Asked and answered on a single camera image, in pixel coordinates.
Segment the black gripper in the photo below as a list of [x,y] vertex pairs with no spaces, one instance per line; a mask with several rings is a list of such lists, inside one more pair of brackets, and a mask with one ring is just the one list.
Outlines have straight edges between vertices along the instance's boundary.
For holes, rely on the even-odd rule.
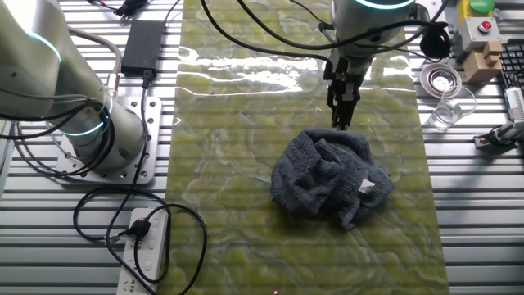
[[[340,80],[349,88],[351,94],[346,95],[345,127],[349,128],[355,107],[360,100],[359,88],[364,81],[368,68],[371,66],[371,57],[343,57],[338,51],[331,51],[323,73],[324,80]],[[342,119],[343,95],[332,88],[327,89],[327,104],[332,110],[332,127],[344,130]]]

